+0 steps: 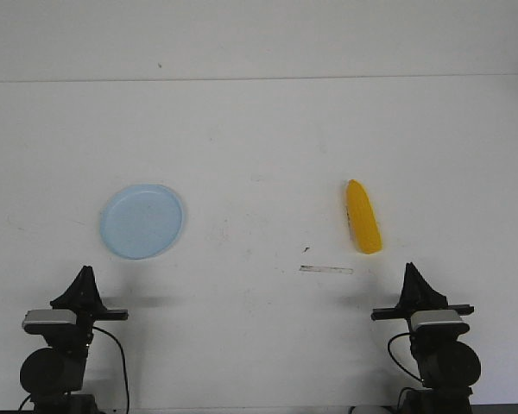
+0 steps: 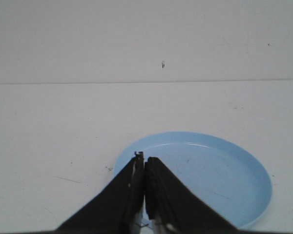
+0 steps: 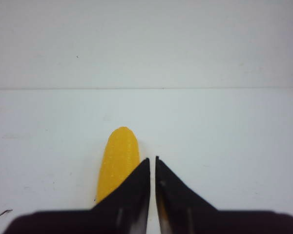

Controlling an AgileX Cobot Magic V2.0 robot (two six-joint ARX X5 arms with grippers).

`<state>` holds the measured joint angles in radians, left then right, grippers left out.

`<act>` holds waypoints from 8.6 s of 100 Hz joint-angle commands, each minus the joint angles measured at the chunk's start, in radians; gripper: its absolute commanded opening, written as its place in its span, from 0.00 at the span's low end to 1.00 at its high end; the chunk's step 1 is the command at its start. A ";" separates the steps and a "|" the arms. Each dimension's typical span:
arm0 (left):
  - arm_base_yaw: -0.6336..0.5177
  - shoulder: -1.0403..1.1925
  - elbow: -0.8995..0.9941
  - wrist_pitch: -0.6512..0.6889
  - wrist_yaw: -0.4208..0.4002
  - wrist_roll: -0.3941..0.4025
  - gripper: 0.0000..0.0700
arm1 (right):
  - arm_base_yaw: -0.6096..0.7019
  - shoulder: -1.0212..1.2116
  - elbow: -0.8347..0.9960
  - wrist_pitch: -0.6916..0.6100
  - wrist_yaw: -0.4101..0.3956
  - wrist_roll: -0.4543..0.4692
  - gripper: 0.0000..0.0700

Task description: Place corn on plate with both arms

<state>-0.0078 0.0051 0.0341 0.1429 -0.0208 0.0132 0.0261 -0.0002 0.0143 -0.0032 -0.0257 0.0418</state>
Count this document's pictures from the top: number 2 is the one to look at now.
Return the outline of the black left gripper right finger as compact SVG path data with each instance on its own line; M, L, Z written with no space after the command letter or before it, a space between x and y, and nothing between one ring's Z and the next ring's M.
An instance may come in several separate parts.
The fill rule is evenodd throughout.
M157 157L145 163L146 213L155 231L236 231Z

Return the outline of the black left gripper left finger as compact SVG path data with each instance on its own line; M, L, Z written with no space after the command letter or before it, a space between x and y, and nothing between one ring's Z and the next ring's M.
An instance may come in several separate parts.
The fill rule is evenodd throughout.
M144 202L144 155L129 163L91 201L61 224L58 231L139 231Z

